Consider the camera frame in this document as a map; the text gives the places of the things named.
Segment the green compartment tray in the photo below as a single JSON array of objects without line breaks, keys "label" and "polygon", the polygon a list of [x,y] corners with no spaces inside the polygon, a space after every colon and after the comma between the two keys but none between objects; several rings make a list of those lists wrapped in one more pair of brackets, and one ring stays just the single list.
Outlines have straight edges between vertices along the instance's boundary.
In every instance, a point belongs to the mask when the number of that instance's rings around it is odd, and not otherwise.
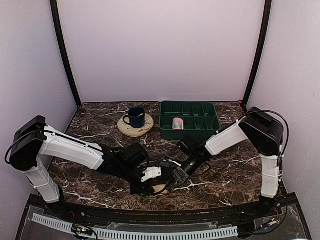
[{"label": "green compartment tray", "polygon": [[[182,118],[184,130],[173,130],[173,118]],[[189,135],[207,140],[221,129],[216,108],[206,101],[163,101],[160,105],[159,129],[163,140],[181,140]]]}]

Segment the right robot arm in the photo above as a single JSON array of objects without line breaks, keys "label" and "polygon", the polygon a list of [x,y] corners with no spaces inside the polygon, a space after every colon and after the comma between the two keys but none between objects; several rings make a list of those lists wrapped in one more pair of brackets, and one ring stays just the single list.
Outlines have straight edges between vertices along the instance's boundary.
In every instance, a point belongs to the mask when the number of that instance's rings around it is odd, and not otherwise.
[{"label": "right robot arm", "polygon": [[188,159],[170,171],[171,179],[166,189],[178,188],[208,160],[239,143],[250,141],[259,153],[262,167],[260,195],[264,199],[255,205],[255,213],[266,217],[275,208],[272,199],[278,194],[289,136],[289,124],[282,115],[257,107],[250,108],[240,119],[206,141],[186,135],[177,146]]}]

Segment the beige striped sock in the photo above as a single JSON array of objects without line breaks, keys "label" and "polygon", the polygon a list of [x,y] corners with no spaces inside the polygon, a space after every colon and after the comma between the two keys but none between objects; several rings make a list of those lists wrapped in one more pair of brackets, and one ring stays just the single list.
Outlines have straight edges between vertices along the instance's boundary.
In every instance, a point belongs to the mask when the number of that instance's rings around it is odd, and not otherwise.
[{"label": "beige striped sock", "polygon": [[152,195],[167,195],[170,193],[169,190],[167,190],[168,185],[166,183],[155,183],[152,184],[153,193]]}]

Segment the pink patterned sock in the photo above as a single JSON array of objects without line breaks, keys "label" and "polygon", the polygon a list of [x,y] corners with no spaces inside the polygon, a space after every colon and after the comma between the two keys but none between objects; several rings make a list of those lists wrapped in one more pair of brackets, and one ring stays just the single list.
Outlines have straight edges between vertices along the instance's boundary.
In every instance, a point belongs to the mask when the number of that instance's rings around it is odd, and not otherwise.
[{"label": "pink patterned sock", "polygon": [[172,120],[172,129],[173,130],[184,130],[184,120],[180,117],[175,117]]}]

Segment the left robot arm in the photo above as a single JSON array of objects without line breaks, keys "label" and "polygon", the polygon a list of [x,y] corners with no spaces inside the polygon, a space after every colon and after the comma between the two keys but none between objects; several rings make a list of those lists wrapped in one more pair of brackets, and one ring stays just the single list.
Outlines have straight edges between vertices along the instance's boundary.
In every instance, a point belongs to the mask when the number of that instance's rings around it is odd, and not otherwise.
[{"label": "left robot arm", "polygon": [[38,115],[15,133],[4,161],[25,174],[60,218],[67,218],[71,208],[63,201],[62,190],[44,167],[41,156],[64,159],[102,174],[116,176],[144,195],[154,192],[147,182],[162,175],[159,166],[141,166],[143,162],[148,163],[150,157],[140,144],[115,148],[86,142],[54,129],[46,124],[45,117]]}]

